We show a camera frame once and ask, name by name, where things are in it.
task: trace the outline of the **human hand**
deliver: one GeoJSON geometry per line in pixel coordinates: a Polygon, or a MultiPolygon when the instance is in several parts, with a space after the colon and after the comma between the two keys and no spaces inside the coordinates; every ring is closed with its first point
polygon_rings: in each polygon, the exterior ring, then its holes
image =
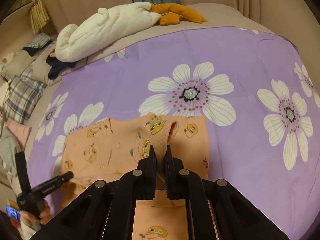
{"type": "Polygon", "coordinates": [[[31,222],[40,223],[45,225],[52,219],[52,215],[50,215],[50,207],[48,203],[44,200],[44,210],[40,213],[41,220],[37,219],[34,215],[30,214],[27,211],[20,211],[20,220],[28,227],[31,227],[31,222]]]}

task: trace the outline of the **purple bedsheet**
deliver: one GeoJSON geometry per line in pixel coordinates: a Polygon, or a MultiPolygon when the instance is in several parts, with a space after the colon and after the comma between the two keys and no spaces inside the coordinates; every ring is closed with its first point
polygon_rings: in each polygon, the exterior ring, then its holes
{"type": "MultiPolygon", "coordinates": [[[[310,227],[320,210],[319,95],[289,41],[249,29],[159,36],[64,76],[34,142],[31,185],[52,177],[68,133],[149,111],[205,114],[210,179],[227,179],[291,240],[310,227]]],[[[62,194],[48,197],[53,213],[62,194]]]]}

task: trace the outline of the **pink cloth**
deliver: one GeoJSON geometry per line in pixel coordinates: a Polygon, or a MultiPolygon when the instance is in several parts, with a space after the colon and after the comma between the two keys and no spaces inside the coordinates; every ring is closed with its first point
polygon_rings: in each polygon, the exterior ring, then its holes
{"type": "Polygon", "coordinates": [[[19,124],[10,118],[6,122],[6,127],[17,138],[21,150],[24,151],[31,128],[23,124],[19,124]]]}

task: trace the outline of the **white sleeve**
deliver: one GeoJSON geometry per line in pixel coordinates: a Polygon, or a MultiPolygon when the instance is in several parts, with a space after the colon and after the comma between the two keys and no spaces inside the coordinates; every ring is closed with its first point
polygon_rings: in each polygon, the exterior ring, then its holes
{"type": "Polygon", "coordinates": [[[34,229],[28,227],[27,225],[25,225],[22,221],[20,221],[20,223],[21,223],[23,240],[29,240],[31,238],[31,236],[33,236],[36,231],[34,229]]]}

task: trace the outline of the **phone screen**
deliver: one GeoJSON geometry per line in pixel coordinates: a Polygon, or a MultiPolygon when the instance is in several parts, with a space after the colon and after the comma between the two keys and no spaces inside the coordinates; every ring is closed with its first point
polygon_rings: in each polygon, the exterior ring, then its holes
{"type": "Polygon", "coordinates": [[[8,206],[8,205],[5,206],[5,209],[7,211],[8,217],[20,222],[20,212],[18,210],[14,209],[13,207],[8,206]]]}

